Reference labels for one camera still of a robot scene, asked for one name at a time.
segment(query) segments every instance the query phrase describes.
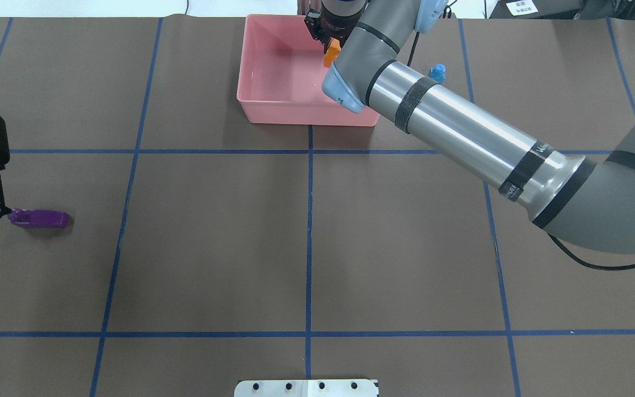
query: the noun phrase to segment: purple object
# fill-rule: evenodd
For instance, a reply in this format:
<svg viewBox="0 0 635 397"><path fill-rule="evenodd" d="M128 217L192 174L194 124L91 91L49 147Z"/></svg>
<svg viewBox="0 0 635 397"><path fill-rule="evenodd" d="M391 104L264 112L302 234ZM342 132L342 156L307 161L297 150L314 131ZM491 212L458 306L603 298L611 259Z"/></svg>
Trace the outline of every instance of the purple object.
<svg viewBox="0 0 635 397"><path fill-rule="evenodd" d="M15 208L7 215L11 224L24 229L57 228L68 226L70 216L63 211L20 210Z"/></svg>

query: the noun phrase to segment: light blue joint cap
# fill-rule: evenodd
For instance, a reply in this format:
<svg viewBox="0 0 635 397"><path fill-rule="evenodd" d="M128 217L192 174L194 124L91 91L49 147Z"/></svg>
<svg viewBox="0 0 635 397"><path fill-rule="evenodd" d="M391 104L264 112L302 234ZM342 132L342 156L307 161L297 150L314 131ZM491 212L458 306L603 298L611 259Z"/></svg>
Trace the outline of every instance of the light blue joint cap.
<svg viewBox="0 0 635 397"><path fill-rule="evenodd" d="M322 81L322 92L340 105L348 108L352 113L360 113L366 106L345 83L345 80L335 68L335 63L332 63L330 70L327 71L325 80Z"/></svg>
<svg viewBox="0 0 635 397"><path fill-rule="evenodd" d="M448 0L421 0L421 7L418 10L418 19L416 19L416 31L420 33L428 33L438 18L443 14Z"/></svg>
<svg viewBox="0 0 635 397"><path fill-rule="evenodd" d="M437 81L440 84L443 84L445 81L446 70L447 69L445 68L445 65L443 65L442 63L438 63L437 65L430 68L430 71L428 72L428 77Z"/></svg>

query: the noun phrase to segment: gray robot arm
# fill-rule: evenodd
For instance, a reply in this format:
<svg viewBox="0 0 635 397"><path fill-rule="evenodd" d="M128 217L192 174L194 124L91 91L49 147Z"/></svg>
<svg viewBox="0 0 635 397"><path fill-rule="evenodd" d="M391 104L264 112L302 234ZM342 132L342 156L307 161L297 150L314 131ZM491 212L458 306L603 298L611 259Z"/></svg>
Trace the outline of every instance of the gray robot arm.
<svg viewBox="0 0 635 397"><path fill-rule="evenodd" d="M322 7L344 5L323 0ZM323 91L355 112L370 106L496 186L553 236L635 254L635 127L604 163L564 155L396 61L414 26L426 33L432 23L423 20L443 7L441 0L371 0Z"/></svg>

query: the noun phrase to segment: white label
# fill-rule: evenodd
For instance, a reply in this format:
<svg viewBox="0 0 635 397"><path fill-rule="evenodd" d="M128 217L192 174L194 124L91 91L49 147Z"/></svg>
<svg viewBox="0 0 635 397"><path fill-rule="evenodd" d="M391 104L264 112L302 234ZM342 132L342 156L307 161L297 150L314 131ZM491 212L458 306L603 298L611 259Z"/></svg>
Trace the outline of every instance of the white label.
<svg viewBox="0 0 635 397"><path fill-rule="evenodd" d="M506 7L509 7L511 15L526 15L537 13L536 5L532 0L519 0L518 2L506 3Z"/></svg>

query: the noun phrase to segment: silver arm tube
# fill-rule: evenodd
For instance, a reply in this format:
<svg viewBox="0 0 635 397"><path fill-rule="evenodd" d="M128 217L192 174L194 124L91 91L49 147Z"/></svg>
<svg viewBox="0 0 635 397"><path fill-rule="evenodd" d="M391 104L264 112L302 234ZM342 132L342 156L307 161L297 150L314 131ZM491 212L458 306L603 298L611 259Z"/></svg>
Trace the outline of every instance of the silver arm tube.
<svg viewBox="0 0 635 397"><path fill-rule="evenodd" d="M605 207L622 213L607 217L614 221L590 218L590 224L582 224L565 216L569 212L579 217L586 208L605 201L603 190L582 194L590 192L580 190L588 178L603 180L604 186L623 180L625 186L635 180L635 171L628 173L626 166L609 175L604 171L607 166L595 170L595 163L585 156L563 155L394 60L413 30L419 4L419 0L371 0L334 65L352 92L406 133L524 206L529 219L545 231L592 249L635 253L635 228L620 223L624 206L633 201L628 189L625 200ZM635 134L629 136L622 145L635 147ZM602 187L595 185L595 190ZM573 201L578 191L579 199ZM563 211L568 203L579 210ZM635 218L635 211L628 213Z"/></svg>

